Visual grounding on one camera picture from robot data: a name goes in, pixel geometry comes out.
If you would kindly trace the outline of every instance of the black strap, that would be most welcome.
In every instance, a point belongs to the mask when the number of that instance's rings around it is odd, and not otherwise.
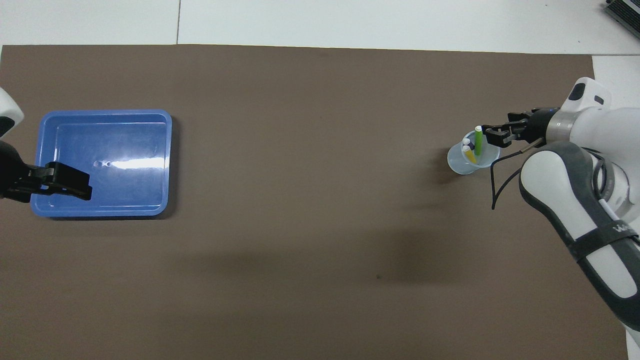
[[[575,261],[578,262],[590,253],[630,236],[637,236],[637,233],[626,222],[615,220],[582,235],[567,247]]]

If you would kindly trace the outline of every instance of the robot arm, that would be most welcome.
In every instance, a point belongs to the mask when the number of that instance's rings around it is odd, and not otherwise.
[[[640,109],[610,103],[602,85],[580,78],[562,107],[510,113],[483,132],[500,147],[543,140],[522,166],[520,193],[622,322],[631,358],[640,351]]]
[[[0,88],[0,138],[20,124],[24,114],[13,99]],[[45,167],[25,164],[18,152],[0,140],[0,199],[29,202],[31,194],[59,193],[90,200],[89,174],[57,161]]]
[[[614,174],[594,169],[597,163],[574,143],[550,143],[522,166],[520,193],[551,222],[596,291],[640,344],[638,237],[610,209],[607,194],[600,192]]]

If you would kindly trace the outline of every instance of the cable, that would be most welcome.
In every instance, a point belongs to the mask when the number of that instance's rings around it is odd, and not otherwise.
[[[607,168],[605,167],[604,158],[602,156],[598,155],[596,152],[591,151],[589,149],[585,149],[585,150],[587,150],[594,158],[598,160],[596,162],[596,166],[593,170],[593,175],[591,177],[591,186],[593,187],[593,191],[596,195],[596,198],[600,200],[603,198],[602,195],[607,185]],[[598,186],[598,174],[602,174],[602,185],[600,186]]]
[[[512,158],[514,156],[518,156],[520,154],[523,154],[523,153],[533,149],[534,147],[538,146],[539,144],[543,143],[544,141],[545,141],[544,138],[535,139],[535,141],[531,142],[529,145],[523,147],[522,149],[514,152],[513,154],[509,154],[507,156],[503,156],[503,157],[495,160],[493,163],[491,163],[491,167],[489,168],[489,170],[491,172],[491,199],[492,199],[492,201],[491,201],[491,210],[495,210],[495,203],[498,201],[498,196],[500,196],[500,193],[502,193],[502,191],[507,186],[507,184],[509,184],[509,182],[511,180],[513,180],[513,178],[516,177],[520,173],[520,171],[522,170],[522,168],[519,168],[513,174],[511,174],[504,181],[504,183],[502,183],[502,186],[500,186],[500,188],[498,189],[498,192],[495,192],[495,176],[493,174],[493,166],[495,164],[497,164],[498,162],[502,161],[502,160],[507,160],[507,159]]]

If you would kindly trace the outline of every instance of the green marker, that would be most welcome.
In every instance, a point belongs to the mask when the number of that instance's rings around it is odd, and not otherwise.
[[[476,126],[476,142],[474,144],[476,148],[474,149],[474,153],[476,156],[482,155],[482,126]]]

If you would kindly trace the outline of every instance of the plastic tray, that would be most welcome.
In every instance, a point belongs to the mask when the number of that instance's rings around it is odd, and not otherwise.
[[[169,198],[171,116],[164,110],[53,111],[40,123],[35,165],[59,161],[90,175],[91,200],[33,195],[43,217],[160,214]]]

